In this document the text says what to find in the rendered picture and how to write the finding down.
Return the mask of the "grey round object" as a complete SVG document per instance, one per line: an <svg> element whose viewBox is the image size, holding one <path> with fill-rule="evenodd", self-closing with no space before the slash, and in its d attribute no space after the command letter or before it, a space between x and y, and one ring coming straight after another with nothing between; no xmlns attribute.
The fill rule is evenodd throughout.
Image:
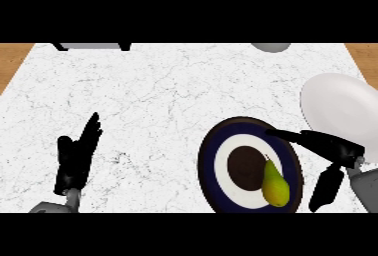
<svg viewBox="0 0 378 256"><path fill-rule="evenodd" d="M289 48L289 43L253 43L253 46L269 53L278 53Z"/></svg>

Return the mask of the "dark blue ringed plate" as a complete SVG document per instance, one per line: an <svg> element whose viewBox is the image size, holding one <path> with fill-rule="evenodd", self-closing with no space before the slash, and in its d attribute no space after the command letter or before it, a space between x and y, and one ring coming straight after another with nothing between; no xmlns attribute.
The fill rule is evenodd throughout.
<svg viewBox="0 0 378 256"><path fill-rule="evenodd" d="M198 152L198 179L217 213L294 213L303 197L303 173L292 146L267 136L273 126L251 117L232 117L210 130ZM263 197L266 161L289 185L289 201L275 207Z"/></svg>

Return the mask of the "yellow-green pear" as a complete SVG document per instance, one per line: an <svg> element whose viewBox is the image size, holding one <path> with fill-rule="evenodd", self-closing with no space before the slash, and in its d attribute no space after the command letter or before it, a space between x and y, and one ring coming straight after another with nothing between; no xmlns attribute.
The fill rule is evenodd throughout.
<svg viewBox="0 0 378 256"><path fill-rule="evenodd" d="M263 197L269 204L278 208L289 202L289 185L281 175L272 159L267 159L264 165L264 177L261 183Z"/></svg>

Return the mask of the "plain white plate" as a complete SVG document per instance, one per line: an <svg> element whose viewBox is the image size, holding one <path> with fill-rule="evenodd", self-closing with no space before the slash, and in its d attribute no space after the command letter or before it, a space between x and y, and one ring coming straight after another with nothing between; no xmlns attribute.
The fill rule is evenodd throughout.
<svg viewBox="0 0 378 256"><path fill-rule="evenodd" d="M366 161L378 162L378 90L349 75L323 73L303 85L300 106L310 128L360 144Z"/></svg>

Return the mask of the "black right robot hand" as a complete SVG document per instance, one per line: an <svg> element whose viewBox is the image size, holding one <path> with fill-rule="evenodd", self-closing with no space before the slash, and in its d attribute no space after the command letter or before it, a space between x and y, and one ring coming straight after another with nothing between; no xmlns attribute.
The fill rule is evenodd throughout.
<svg viewBox="0 0 378 256"><path fill-rule="evenodd" d="M331 162L329 167L319 175L309 203L310 211L316 212L322 206L334 202L344 179L341 168L354 167L357 159L365 155L365 147L338 136L312 130L294 133L267 129L266 134L297 143Z"/></svg>

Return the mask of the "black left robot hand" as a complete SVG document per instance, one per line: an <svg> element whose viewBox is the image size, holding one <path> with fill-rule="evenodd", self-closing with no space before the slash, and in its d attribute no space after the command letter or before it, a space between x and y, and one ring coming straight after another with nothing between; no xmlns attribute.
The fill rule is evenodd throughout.
<svg viewBox="0 0 378 256"><path fill-rule="evenodd" d="M65 196L69 189L81 190L87 183L92 157L102 135L99 114L93 113L78 140L58 138L58 174L53 192Z"/></svg>

